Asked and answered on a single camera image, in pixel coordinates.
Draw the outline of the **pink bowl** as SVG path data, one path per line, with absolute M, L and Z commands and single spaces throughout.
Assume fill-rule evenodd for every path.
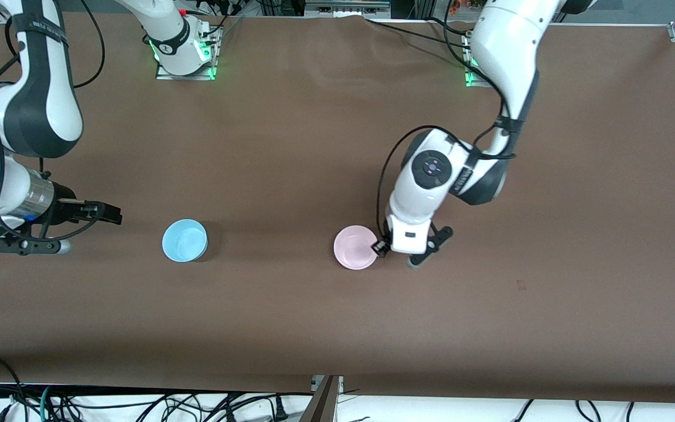
M 335 259 L 349 270 L 364 270 L 370 267 L 378 255 L 373 251 L 377 236 L 367 227 L 353 225 L 343 228 L 335 237 Z

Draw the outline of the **blue bowl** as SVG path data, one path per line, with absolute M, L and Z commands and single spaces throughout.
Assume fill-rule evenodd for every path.
M 177 263 L 196 261 L 208 249 L 208 233 L 193 219 L 182 219 L 169 225 L 162 237 L 162 251 Z

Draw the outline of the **brown table cover sheet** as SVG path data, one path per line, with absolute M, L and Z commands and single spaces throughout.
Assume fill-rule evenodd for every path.
M 448 198 L 417 270 L 332 252 L 373 226 L 396 141 L 493 121 L 437 43 L 360 17 L 249 18 L 215 81 L 161 81 L 133 16 L 99 16 L 101 77 L 53 178 L 121 208 L 65 256 L 0 254 L 0 358 L 27 383 L 675 401 L 675 43 L 552 26 L 498 198 Z M 169 225 L 208 249 L 177 263 Z

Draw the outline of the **grey table support beam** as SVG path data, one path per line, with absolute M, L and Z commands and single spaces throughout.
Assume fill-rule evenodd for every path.
M 327 376 L 313 394 L 298 422 L 335 422 L 339 396 L 334 376 Z

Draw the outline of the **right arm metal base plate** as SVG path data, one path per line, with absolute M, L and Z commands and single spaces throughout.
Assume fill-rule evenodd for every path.
M 208 22 L 196 22 L 186 40 L 176 46 L 150 39 L 158 62 L 158 80 L 214 80 L 221 46 L 221 29 Z

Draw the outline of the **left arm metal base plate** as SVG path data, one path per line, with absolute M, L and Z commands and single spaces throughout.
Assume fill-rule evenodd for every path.
M 471 53 L 472 30 L 467 30 L 461 35 L 463 45 L 463 61 L 467 65 L 465 70 L 466 85 L 469 87 L 492 88 L 491 84 L 482 77 L 479 64 Z

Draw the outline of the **silver aluminium frame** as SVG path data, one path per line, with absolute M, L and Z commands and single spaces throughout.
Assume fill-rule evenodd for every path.
M 390 0 L 305 0 L 305 17 L 345 17 L 391 19 Z

